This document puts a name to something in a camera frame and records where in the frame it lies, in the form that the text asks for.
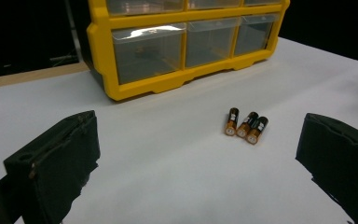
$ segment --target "battery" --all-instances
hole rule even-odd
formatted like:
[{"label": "battery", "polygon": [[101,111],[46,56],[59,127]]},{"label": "battery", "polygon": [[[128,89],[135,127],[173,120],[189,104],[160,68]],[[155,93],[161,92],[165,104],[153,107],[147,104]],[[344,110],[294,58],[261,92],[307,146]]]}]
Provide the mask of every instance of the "battery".
[{"label": "battery", "polygon": [[236,107],[232,107],[228,113],[228,121],[225,129],[226,135],[232,136],[235,134],[237,129],[238,115],[240,114],[240,110]]},{"label": "battery", "polygon": [[251,131],[246,135],[246,141],[253,145],[256,144],[268,123],[269,120],[266,117],[260,117],[252,126]]},{"label": "battery", "polygon": [[244,138],[246,134],[251,130],[252,125],[257,121],[258,114],[251,112],[246,119],[243,120],[241,126],[237,129],[237,136]]}]

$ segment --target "plastic drawer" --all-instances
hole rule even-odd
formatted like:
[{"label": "plastic drawer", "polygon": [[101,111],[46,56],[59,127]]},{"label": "plastic drawer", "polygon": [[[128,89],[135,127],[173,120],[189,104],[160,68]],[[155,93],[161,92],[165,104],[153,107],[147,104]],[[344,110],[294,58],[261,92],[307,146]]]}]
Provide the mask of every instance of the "plastic drawer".
[{"label": "plastic drawer", "polygon": [[88,0],[74,21],[85,63],[119,101],[269,58],[290,0],[244,1]]},{"label": "plastic drawer", "polygon": [[239,0],[188,0],[188,9],[238,7]]},{"label": "plastic drawer", "polygon": [[246,6],[260,6],[260,5],[270,5],[270,4],[280,4],[282,0],[245,0],[244,4]]},{"label": "plastic drawer", "polygon": [[239,23],[240,18],[189,22],[186,67],[227,59],[231,51],[235,27]]},{"label": "plastic drawer", "polygon": [[184,0],[107,0],[111,15],[140,15],[181,11]]},{"label": "plastic drawer", "polygon": [[185,23],[112,32],[119,84],[177,71]]},{"label": "plastic drawer", "polygon": [[265,49],[272,24],[278,19],[279,14],[243,16],[234,54],[237,56]]}]

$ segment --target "white table surface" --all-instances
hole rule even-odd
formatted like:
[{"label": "white table surface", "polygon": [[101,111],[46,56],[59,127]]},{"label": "white table surface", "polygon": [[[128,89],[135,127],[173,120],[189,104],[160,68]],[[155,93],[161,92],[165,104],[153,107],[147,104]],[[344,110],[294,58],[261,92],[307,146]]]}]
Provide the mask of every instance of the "white table surface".
[{"label": "white table surface", "polygon": [[[239,123],[269,119],[255,146],[224,135],[234,106]],[[87,110],[102,156],[65,224],[351,221],[295,156],[307,113],[358,129],[358,61],[280,38],[265,62],[121,103],[90,72],[0,87],[0,178],[5,158]]]}]

